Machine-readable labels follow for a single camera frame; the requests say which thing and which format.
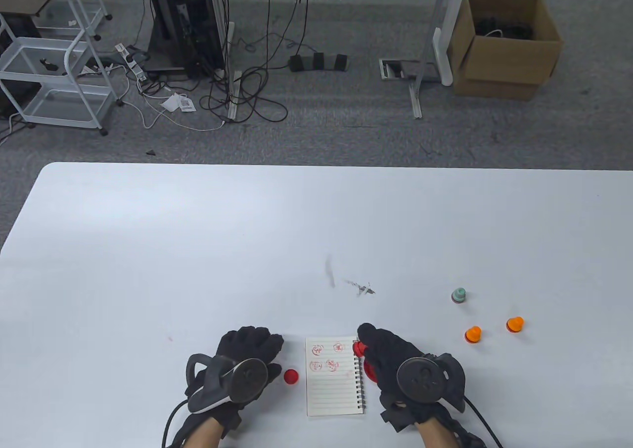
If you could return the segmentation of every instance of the power strip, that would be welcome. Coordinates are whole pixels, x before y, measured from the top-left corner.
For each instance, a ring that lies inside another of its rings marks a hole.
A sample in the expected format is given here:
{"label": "power strip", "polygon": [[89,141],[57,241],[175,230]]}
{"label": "power strip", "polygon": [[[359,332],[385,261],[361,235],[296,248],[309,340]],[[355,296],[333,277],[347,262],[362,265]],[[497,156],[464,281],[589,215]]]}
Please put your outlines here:
{"label": "power strip", "polygon": [[141,68],[141,66],[138,65],[138,62],[136,62],[134,60],[133,55],[131,55],[128,52],[127,48],[123,44],[119,43],[119,44],[117,44],[115,46],[115,49],[119,52],[119,54],[121,55],[121,57],[125,61],[125,64],[127,64],[127,66],[130,68],[130,70],[136,76],[136,81],[138,81],[138,82],[145,82],[145,80],[147,80],[147,76],[145,75],[145,71],[143,70],[143,68]]}

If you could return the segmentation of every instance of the spiral binding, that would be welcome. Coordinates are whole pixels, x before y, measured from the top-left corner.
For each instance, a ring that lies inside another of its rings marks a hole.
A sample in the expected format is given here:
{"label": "spiral binding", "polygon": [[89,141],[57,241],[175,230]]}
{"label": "spiral binding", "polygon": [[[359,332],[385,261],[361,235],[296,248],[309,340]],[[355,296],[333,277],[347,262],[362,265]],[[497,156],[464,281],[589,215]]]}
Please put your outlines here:
{"label": "spiral binding", "polygon": [[361,364],[360,358],[354,355],[354,374],[355,374],[355,381],[356,381],[356,386],[357,386],[357,403],[358,403],[358,408],[362,409],[362,411],[364,412],[364,409],[365,409],[364,389],[362,387],[362,369],[361,369],[360,364]]}

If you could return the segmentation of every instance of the lined paper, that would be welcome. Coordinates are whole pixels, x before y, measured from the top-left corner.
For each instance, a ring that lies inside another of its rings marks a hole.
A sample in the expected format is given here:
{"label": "lined paper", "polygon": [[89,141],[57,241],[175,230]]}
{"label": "lined paper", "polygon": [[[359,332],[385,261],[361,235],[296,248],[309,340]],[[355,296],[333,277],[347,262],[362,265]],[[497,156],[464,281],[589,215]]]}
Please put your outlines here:
{"label": "lined paper", "polygon": [[307,338],[308,416],[364,413],[355,337]]}

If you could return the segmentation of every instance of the computer tower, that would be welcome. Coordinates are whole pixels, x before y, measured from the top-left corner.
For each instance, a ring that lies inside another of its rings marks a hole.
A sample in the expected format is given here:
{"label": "computer tower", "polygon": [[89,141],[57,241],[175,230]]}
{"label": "computer tower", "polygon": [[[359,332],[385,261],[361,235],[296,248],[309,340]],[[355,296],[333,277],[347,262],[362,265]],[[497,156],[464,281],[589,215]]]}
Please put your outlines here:
{"label": "computer tower", "polygon": [[151,73],[183,73],[189,78],[209,76],[223,69],[226,24],[221,0],[151,0],[156,13],[148,52],[143,64]]}

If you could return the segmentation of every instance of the black glove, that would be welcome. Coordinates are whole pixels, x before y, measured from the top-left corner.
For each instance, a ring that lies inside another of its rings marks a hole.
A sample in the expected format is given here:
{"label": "black glove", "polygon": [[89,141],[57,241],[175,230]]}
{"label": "black glove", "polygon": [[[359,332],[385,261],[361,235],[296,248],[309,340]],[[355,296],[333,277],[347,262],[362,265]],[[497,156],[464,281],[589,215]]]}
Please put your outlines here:
{"label": "black glove", "polygon": [[391,331],[376,329],[373,324],[358,326],[358,339],[367,346],[364,358],[376,373],[379,389],[392,398],[404,403],[418,423],[429,418],[448,416],[448,411],[440,403],[419,403],[411,400],[398,386],[398,369],[407,359],[423,358],[425,354],[416,346]]}
{"label": "black glove", "polygon": [[378,388],[387,394],[381,400],[389,400],[400,409],[406,409],[417,423],[424,423],[430,418],[436,418],[439,423],[453,432],[459,438],[462,448],[486,448],[484,442],[473,434],[468,433],[461,424],[453,419],[448,410],[439,402],[420,403],[411,400],[398,386],[398,369],[407,359],[429,357],[420,349],[396,336],[391,331],[376,329],[373,324],[364,323],[358,326],[358,339],[367,346],[364,358],[373,366],[378,380]]}
{"label": "black glove", "polygon": [[[269,384],[281,373],[281,366],[279,364],[271,364],[271,362],[275,359],[276,355],[278,355],[279,351],[281,351],[282,346],[283,337],[281,335],[271,335],[271,332],[267,328],[245,326],[240,328],[239,331],[229,331],[226,333],[226,335],[220,339],[216,355],[225,356],[235,362],[242,362],[246,359],[260,359],[264,361],[269,370],[269,380],[267,382],[267,384]],[[192,382],[185,391],[187,398],[190,398],[192,394],[204,385],[205,375],[206,369],[197,373],[194,382]],[[182,428],[176,433],[170,448],[181,448],[187,438],[209,418],[214,418],[224,427],[224,432],[222,433],[222,438],[224,438],[230,430],[237,428],[242,421],[237,414],[238,410],[242,410],[249,403],[250,402],[227,402],[206,412],[189,415]]]}

